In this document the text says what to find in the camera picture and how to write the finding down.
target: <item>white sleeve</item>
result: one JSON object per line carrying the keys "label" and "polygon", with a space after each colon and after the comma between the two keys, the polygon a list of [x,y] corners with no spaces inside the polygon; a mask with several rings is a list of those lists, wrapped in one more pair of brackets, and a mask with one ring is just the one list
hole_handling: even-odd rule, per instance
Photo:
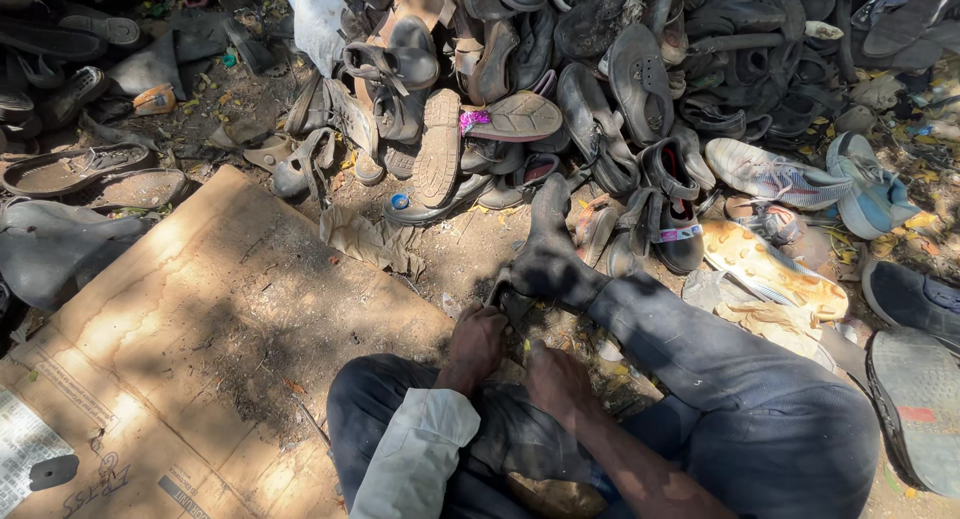
{"label": "white sleeve", "polygon": [[350,519],[439,517],[460,448],[480,427],[473,407],[452,389],[408,389],[370,459]]}

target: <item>dirt ground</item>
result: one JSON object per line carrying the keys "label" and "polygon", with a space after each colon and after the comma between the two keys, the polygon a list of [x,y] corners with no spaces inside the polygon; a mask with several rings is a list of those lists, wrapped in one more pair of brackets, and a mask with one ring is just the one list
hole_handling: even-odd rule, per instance
{"label": "dirt ground", "polygon": [[[278,13],[285,10],[282,5],[279,9]],[[270,16],[267,18],[268,22],[272,22]],[[210,134],[221,123],[221,115],[229,120],[252,119],[268,127],[278,124],[277,121],[282,119],[290,108],[297,89],[309,74],[309,67],[301,59],[290,56],[289,60],[292,70],[280,78],[254,77],[242,63],[230,68],[216,63],[206,73],[213,85],[207,84],[203,90],[197,90],[195,97],[198,104],[189,108],[193,110],[192,113],[186,113],[187,108],[178,108],[171,114],[147,116],[110,125],[153,138],[161,149],[161,166],[180,168],[191,179],[200,183],[209,180],[221,164],[230,164],[245,171],[257,183],[268,186],[268,173],[246,163],[236,154],[221,154],[209,148],[207,143]],[[42,152],[45,153],[99,145],[101,142],[87,132],[70,128],[46,135],[41,144]],[[935,170],[928,164],[918,163],[899,152],[895,146],[891,146],[890,140],[879,138],[874,144],[885,165],[900,172],[900,177],[907,183],[914,202],[936,217],[929,226],[905,230],[902,234],[893,236],[895,240],[890,240],[887,244],[892,246],[892,250],[885,255],[884,249],[876,244],[871,245],[870,250],[885,259],[903,263],[917,271],[930,273],[956,284],[960,281],[960,231],[955,227],[956,209],[960,204],[958,177],[954,171]],[[339,165],[344,159],[346,156],[338,157],[336,163]],[[338,170],[335,166],[327,172],[331,180],[339,176]],[[412,188],[411,181],[397,181],[389,174],[377,186],[366,187],[355,179],[353,169],[345,168],[342,170],[342,184],[329,197],[333,204],[355,209],[372,221],[378,221],[384,199],[397,192],[409,194]],[[580,211],[579,200],[588,202],[599,194],[590,185],[582,187],[574,195],[570,219],[575,219]],[[318,220],[321,212],[319,203],[307,200],[294,203],[294,206],[310,220]],[[721,216],[721,206],[722,200],[707,216]],[[444,293],[454,302],[466,306],[473,299],[486,298],[498,269],[517,254],[517,247],[526,238],[529,227],[529,206],[497,212],[464,204],[445,220],[423,232],[419,254],[425,259],[425,272],[417,278],[399,274],[394,276],[418,296],[440,309],[443,309],[441,299]],[[849,240],[848,233],[845,235],[843,230],[838,233]],[[867,250],[867,247],[861,248],[855,242],[847,246],[844,240],[839,238],[834,240],[834,248],[832,266],[838,276],[855,269],[854,255],[858,249]],[[254,293],[258,298],[264,298],[259,299],[258,304],[269,304],[271,289],[278,287],[270,280],[270,264],[292,265],[302,269],[316,265],[316,262],[309,265],[306,261],[298,263],[302,258],[312,257],[310,255],[301,255],[296,251],[293,255],[287,253],[289,251],[278,253],[276,262],[265,260],[262,278],[256,280],[255,284],[238,284],[238,291]],[[666,270],[655,258],[651,258],[647,265],[647,271],[653,277],[674,292],[680,292],[683,277]],[[702,269],[709,268],[704,263]],[[289,270],[285,269],[284,276],[290,277],[287,271]],[[858,324],[862,323],[858,327],[858,339],[860,345],[865,346],[871,332],[883,327],[882,321],[871,313],[859,291],[858,283],[841,284],[851,302],[849,318]],[[261,391],[270,386],[261,386],[259,378],[266,378],[270,370],[276,367],[287,368],[285,374],[291,375],[290,378],[297,385],[318,393],[316,401],[308,405],[317,413],[322,409],[326,390],[316,388],[329,385],[332,374],[314,374],[312,371],[315,370],[311,367],[314,366],[316,358],[304,357],[298,353],[305,351],[304,345],[287,344],[283,339],[285,330],[282,326],[279,329],[263,329],[256,319],[245,322],[243,316],[236,311],[232,311],[232,314],[240,320],[241,326],[235,327],[231,324],[229,329],[221,330],[223,333],[214,332],[210,344],[200,345],[199,348],[204,350],[204,365],[196,369],[223,371],[223,374],[219,375],[222,379],[217,385],[217,393],[221,394],[222,398],[234,401],[245,419],[270,425],[276,431],[280,446],[294,446],[296,442],[309,437],[311,428],[296,414],[291,416],[288,412],[283,414],[281,420],[276,411],[264,408],[263,399],[266,398],[269,402],[271,395]],[[31,327],[38,326],[43,316],[34,311],[30,316]],[[623,375],[617,371],[616,364],[608,364],[599,359],[593,344],[604,336],[605,331],[597,329],[588,317],[571,314],[553,304],[537,304],[517,331],[519,333],[510,342],[511,359],[522,363],[522,337],[540,337],[550,346],[578,355],[591,365],[594,389],[603,398],[607,409],[616,415],[638,411],[658,400],[667,391],[661,384],[661,389],[657,389],[651,378],[640,372]],[[221,336],[225,333],[239,335],[234,337],[235,340],[219,340],[231,339]],[[213,336],[217,336],[218,340],[214,342]],[[352,337],[339,337],[329,343],[328,351],[334,353],[335,358],[342,364],[355,355],[392,352],[395,347],[386,338],[361,337],[361,340],[363,344],[358,346]],[[444,355],[442,349],[434,353],[396,353],[431,362],[441,362]],[[861,517],[960,517],[960,500],[948,500],[912,486],[900,469],[891,463],[885,450],[881,460],[870,499]]]}

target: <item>soil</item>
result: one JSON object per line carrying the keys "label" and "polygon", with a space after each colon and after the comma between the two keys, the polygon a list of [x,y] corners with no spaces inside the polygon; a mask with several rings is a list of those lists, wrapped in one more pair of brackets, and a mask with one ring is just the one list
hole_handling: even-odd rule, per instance
{"label": "soil", "polygon": [[[273,25],[276,22],[268,17],[268,23]],[[199,183],[209,180],[220,165],[230,164],[245,171],[260,185],[269,187],[270,175],[266,171],[250,165],[239,154],[224,153],[210,147],[209,137],[220,126],[223,120],[220,116],[227,120],[247,119],[268,126],[278,125],[293,104],[297,89],[309,75],[308,63],[303,59],[291,55],[289,60],[291,71],[279,78],[254,77],[243,63],[230,68],[216,63],[206,73],[210,83],[203,79],[194,83],[198,86],[195,95],[197,105],[178,108],[170,114],[108,125],[153,138],[162,149],[158,155],[160,166],[180,168]],[[78,135],[75,129],[70,128],[45,135],[41,144],[41,152],[47,153],[103,143],[88,132]],[[900,172],[913,201],[940,218],[936,228],[921,234],[926,242],[903,236],[889,255],[883,258],[943,278],[947,283],[957,284],[960,282],[960,231],[955,222],[956,209],[960,205],[960,186],[955,181],[954,172],[938,171],[931,177],[927,174],[931,166],[918,163],[889,143],[884,145],[882,140],[874,144],[885,166]],[[328,183],[335,187],[329,194],[332,204],[355,209],[366,218],[378,221],[383,202],[390,195],[413,194],[412,181],[398,181],[389,174],[376,186],[364,186],[356,180],[352,168],[338,171],[348,159],[343,150],[339,150],[335,166],[325,172],[329,177]],[[5,166],[0,163],[0,170]],[[575,221],[581,209],[580,201],[589,202],[600,195],[599,190],[590,184],[581,187],[573,195],[567,223],[572,225]],[[293,204],[310,220],[318,220],[320,202],[304,199]],[[707,217],[722,217],[722,205],[723,199],[707,212]],[[622,210],[620,203],[615,206]],[[426,261],[426,271],[415,278],[393,275],[440,310],[444,309],[444,294],[452,298],[455,304],[466,306],[474,299],[486,298],[497,271],[516,256],[529,227],[529,206],[490,211],[474,206],[474,203],[464,203],[443,221],[423,232],[418,252]],[[843,249],[839,242],[837,247]],[[311,278],[311,270],[319,265],[313,261],[318,255],[300,253],[294,246],[280,244],[269,250],[276,257],[273,261],[264,260],[262,277],[243,279],[244,282],[236,284],[239,294],[236,301],[239,305],[269,305],[271,292],[278,291],[281,286],[296,289],[298,281]],[[605,258],[605,255],[601,257],[600,266],[603,266]],[[838,276],[854,269],[841,263],[836,254],[832,257],[831,266]],[[704,263],[702,269],[709,268]],[[648,260],[646,271],[675,293],[681,291],[684,278],[668,271],[654,257]],[[282,280],[272,277],[278,272],[282,272]],[[842,282],[841,285],[851,302],[848,319],[858,324],[859,344],[866,346],[872,332],[885,325],[870,311],[856,282]],[[362,297],[360,292],[344,292],[342,295],[351,299]],[[193,356],[194,361],[191,361],[184,376],[210,378],[216,382],[208,387],[210,400],[230,401],[243,419],[267,424],[274,430],[277,444],[281,447],[295,446],[297,442],[312,436],[312,428],[295,408],[278,406],[280,394],[287,391],[284,385],[294,390],[294,386],[304,388],[310,396],[310,400],[306,401],[307,407],[322,418],[326,388],[331,378],[339,366],[356,355],[396,352],[435,364],[441,363],[446,357],[443,344],[435,349],[398,347],[396,341],[386,337],[365,337],[362,333],[348,333],[348,330],[344,331],[343,336],[317,338],[320,344],[307,343],[302,334],[290,332],[291,327],[309,324],[310,319],[302,315],[294,315],[292,320],[286,317],[277,320],[262,318],[255,311],[244,314],[245,311],[235,307],[223,307],[222,310],[222,329],[211,329],[207,341],[181,348],[187,354],[199,353],[201,358],[197,363],[196,355]],[[39,311],[31,311],[28,316],[30,330],[42,322],[43,316]],[[623,375],[623,370],[618,366],[626,367],[625,362],[611,363],[599,358],[594,345],[605,338],[605,333],[582,314],[571,313],[556,304],[537,304],[511,337],[509,357],[522,365],[523,339],[533,337],[542,338],[549,346],[562,348],[578,356],[590,366],[594,390],[602,397],[607,410],[618,416],[639,411],[660,399],[667,390],[655,382],[655,378],[636,370]],[[896,462],[890,460],[887,450],[883,450],[881,457],[874,487],[861,517],[947,519],[960,516],[960,500],[948,500],[919,489],[896,466]]]}

